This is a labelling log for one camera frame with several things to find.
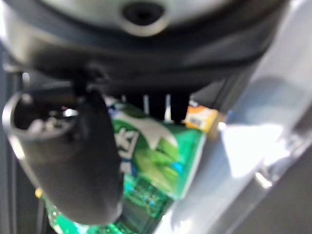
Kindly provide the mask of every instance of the robotic arm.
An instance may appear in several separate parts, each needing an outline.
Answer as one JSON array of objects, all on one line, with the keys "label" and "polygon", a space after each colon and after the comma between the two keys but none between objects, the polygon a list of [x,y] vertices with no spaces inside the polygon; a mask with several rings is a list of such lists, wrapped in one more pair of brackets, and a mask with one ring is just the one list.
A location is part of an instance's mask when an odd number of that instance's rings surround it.
[{"label": "robotic arm", "polygon": [[[23,169],[72,220],[113,222],[123,180],[102,92],[188,96],[205,88],[198,101],[216,108],[215,98],[266,52],[287,3],[1,0],[6,71],[40,74],[27,88],[23,80],[2,117]],[[52,82],[34,85],[46,76]]]}]

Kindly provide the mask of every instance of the black plastic cover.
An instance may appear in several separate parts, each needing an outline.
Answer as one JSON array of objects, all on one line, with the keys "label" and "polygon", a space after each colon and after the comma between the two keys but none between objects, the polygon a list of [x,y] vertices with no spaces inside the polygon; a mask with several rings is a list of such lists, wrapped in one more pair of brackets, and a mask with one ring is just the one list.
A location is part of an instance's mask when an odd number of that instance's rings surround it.
[{"label": "black plastic cover", "polygon": [[[70,90],[59,90],[54,96],[15,94],[3,111],[4,129],[28,177],[65,216],[82,224],[109,224],[121,213],[123,175],[105,102],[91,92],[75,105]],[[78,115],[52,129],[31,129],[34,121],[65,106],[75,107]]]}]

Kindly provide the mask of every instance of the green wrapper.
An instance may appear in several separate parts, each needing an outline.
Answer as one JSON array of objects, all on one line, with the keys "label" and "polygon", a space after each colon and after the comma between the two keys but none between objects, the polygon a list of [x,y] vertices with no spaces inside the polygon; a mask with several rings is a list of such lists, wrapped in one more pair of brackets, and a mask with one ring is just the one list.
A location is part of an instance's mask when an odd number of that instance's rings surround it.
[{"label": "green wrapper", "polygon": [[122,170],[144,178],[172,199],[182,199],[195,174],[205,134],[164,124],[136,107],[106,99]]}]

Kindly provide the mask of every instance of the snack package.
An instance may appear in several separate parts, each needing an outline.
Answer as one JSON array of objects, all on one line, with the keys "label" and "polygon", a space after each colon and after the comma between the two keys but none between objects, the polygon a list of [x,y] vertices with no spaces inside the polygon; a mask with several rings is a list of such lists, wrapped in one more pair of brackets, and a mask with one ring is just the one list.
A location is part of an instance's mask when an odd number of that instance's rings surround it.
[{"label": "snack package", "polygon": [[115,99],[105,101],[122,158],[122,171],[144,178],[172,199],[182,199],[197,170],[205,134],[159,122]]},{"label": "snack package", "polygon": [[211,130],[217,116],[217,110],[209,109],[191,100],[185,117],[185,125],[207,133]]}]

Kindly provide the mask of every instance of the white surface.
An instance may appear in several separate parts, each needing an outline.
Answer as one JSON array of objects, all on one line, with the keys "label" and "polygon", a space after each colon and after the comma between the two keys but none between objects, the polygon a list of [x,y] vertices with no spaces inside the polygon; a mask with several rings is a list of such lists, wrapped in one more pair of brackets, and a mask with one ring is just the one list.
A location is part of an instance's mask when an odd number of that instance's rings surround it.
[{"label": "white surface", "polygon": [[312,102],[311,15],[312,1],[292,2],[274,46],[228,123],[221,125],[222,137],[206,145],[190,191],[167,212],[155,234],[209,234],[259,163],[276,160],[272,152],[280,158],[287,154],[278,140]]}]

